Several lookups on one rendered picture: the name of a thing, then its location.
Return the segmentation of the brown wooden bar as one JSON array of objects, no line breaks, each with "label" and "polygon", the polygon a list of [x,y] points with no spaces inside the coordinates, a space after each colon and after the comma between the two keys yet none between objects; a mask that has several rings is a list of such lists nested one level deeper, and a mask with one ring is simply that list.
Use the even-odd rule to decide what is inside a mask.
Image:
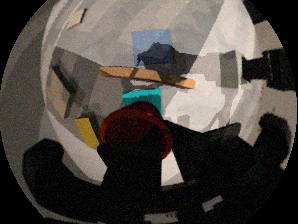
[{"label": "brown wooden bar", "polygon": [[177,85],[186,89],[194,89],[196,81],[189,77],[170,75],[161,71],[149,71],[149,69],[129,67],[100,67],[100,75],[106,77],[124,77],[124,79],[138,79],[153,81],[153,83]]}]

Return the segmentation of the red cup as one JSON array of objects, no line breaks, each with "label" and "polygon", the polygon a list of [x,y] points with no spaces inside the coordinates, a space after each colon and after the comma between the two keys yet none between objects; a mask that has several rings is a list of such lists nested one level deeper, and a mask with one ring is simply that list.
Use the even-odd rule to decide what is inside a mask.
[{"label": "red cup", "polygon": [[[129,123],[129,117],[137,117],[140,121],[136,127],[132,128],[132,124]],[[172,133],[169,132],[168,124],[162,119],[160,112],[153,104],[148,101],[137,101],[130,105],[126,105],[124,108],[118,109],[118,111],[109,113],[101,123],[100,133],[102,143],[134,143],[134,141],[140,141],[144,139],[146,133],[148,133],[152,125],[157,125],[161,129],[161,152],[162,160],[169,155],[172,151]]]}]

